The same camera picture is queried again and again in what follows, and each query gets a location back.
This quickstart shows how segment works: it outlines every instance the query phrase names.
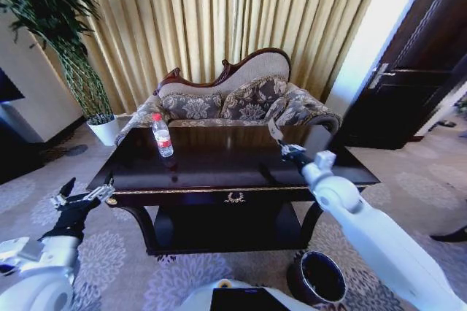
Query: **water bottle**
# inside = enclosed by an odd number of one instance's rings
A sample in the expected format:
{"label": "water bottle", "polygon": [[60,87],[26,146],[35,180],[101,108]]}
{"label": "water bottle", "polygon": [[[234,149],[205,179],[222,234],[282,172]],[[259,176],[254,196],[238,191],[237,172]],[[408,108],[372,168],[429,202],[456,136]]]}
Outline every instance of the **water bottle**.
{"label": "water bottle", "polygon": [[169,128],[166,123],[162,120],[161,114],[158,112],[153,114],[153,133],[155,141],[158,144],[159,153],[167,158],[174,153],[172,142],[170,140]]}

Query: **lower table shelf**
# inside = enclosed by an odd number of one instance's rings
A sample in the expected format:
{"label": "lower table shelf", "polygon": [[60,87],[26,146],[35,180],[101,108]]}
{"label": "lower table shelf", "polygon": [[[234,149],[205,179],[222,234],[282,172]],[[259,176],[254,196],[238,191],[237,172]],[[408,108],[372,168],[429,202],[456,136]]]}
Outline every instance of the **lower table shelf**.
{"label": "lower table shelf", "polygon": [[160,207],[153,254],[304,249],[288,202]]}

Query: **black trash can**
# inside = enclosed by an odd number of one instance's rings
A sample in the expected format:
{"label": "black trash can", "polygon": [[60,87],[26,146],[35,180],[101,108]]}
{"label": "black trash can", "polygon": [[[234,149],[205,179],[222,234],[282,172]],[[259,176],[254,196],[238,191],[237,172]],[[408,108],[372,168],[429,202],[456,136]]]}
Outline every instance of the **black trash can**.
{"label": "black trash can", "polygon": [[347,291],[340,268],[317,251],[296,256],[287,270],[287,283],[292,295],[310,306],[340,302]]}

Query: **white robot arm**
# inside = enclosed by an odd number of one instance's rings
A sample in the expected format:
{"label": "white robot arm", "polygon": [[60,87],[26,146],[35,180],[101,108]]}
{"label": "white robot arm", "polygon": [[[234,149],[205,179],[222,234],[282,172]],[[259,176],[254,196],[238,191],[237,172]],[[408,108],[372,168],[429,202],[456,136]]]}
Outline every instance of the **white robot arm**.
{"label": "white robot arm", "polygon": [[419,310],[467,311],[433,258],[392,218],[373,208],[353,183],[333,175],[332,152],[320,152],[310,161],[302,147],[279,143],[283,158],[298,166],[318,204],[339,222],[385,285]]}
{"label": "white robot arm", "polygon": [[0,310],[67,311],[73,299],[74,268],[88,213],[114,193],[111,175],[89,194],[70,196],[74,179],[51,198],[61,212],[55,227],[39,240],[28,237],[0,244],[0,264],[21,280],[0,295]]}

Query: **dark wooden table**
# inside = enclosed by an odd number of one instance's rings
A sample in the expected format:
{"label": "dark wooden table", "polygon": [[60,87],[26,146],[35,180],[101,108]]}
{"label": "dark wooden table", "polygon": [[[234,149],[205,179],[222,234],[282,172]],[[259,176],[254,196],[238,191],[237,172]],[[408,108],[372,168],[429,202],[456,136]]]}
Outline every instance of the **dark wooden table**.
{"label": "dark wooden table", "polygon": [[[284,126],[284,140],[307,155],[337,154],[333,172],[361,190],[378,179],[322,126]],[[293,164],[282,161],[266,126],[170,128],[174,155],[159,156],[149,128],[134,128],[88,186],[109,172],[110,207],[130,212],[147,253],[304,249],[322,213],[314,203],[301,226],[292,201],[313,201]],[[144,206],[158,205],[154,224]]]}

